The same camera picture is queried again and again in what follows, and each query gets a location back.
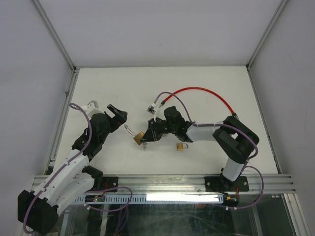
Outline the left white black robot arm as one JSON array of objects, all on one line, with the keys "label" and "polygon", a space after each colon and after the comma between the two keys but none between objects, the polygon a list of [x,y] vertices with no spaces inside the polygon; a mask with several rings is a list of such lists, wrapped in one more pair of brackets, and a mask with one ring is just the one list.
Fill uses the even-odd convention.
[{"label": "left white black robot arm", "polygon": [[34,190],[23,190],[18,196],[18,221],[26,234],[45,235],[56,225],[60,214],[85,192],[115,192],[119,186],[107,184],[103,172],[90,165],[101,151],[106,138],[127,121],[127,112],[109,104],[113,117],[93,103],[80,107],[88,126],[71,146],[65,160]]}]

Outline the small brass padlock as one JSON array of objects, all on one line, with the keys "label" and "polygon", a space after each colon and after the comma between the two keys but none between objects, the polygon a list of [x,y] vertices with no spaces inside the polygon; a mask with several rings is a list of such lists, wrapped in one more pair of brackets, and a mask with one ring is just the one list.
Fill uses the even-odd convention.
[{"label": "small brass padlock", "polygon": [[187,150],[188,148],[189,148],[188,144],[185,144],[185,143],[177,143],[176,144],[177,151]]}]

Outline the red cable lock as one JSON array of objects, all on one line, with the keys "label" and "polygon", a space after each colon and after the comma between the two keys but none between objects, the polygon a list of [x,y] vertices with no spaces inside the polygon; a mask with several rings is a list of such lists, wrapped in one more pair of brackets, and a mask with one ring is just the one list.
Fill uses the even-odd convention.
[{"label": "red cable lock", "polygon": [[185,87],[178,89],[170,93],[165,99],[163,99],[159,105],[159,108],[165,105],[168,100],[172,98],[175,99],[176,96],[179,97],[179,95],[181,94],[184,95],[183,98],[185,98],[186,100],[190,99],[192,101],[192,99],[194,99],[194,101],[200,101],[201,105],[211,104],[211,102],[218,104],[220,101],[229,110],[232,116],[237,116],[236,112],[222,96],[212,90],[202,87]]}]

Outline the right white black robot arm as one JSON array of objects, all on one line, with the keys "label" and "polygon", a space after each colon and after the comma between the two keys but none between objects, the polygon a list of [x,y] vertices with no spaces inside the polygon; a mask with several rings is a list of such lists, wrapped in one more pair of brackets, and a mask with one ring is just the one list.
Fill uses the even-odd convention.
[{"label": "right white black robot arm", "polygon": [[217,142],[228,160],[221,170],[220,185],[225,190],[237,186],[237,178],[251,158],[258,154],[259,137],[235,116],[218,123],[196,123],[185,120],[175,106],[164,110],[165,119],[152,118],[140,142],[159,141],[164,134],[173,134],[180,141]]}]

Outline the large brass padlock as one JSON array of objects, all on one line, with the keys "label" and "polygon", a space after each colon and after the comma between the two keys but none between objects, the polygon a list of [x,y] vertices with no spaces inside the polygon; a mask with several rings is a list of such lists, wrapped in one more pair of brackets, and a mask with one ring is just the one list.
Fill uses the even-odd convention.
[{"label": "large brass padlock", "polygon": [[144,133],[142,131],[140,131],[138,134],[134,133],[133,130],[128,126],[128,125],[124,125],[125,129],[127,130],[127,132],[132,136],[133,140],[138,144],[141,145],[143,142],[141,141]]}]

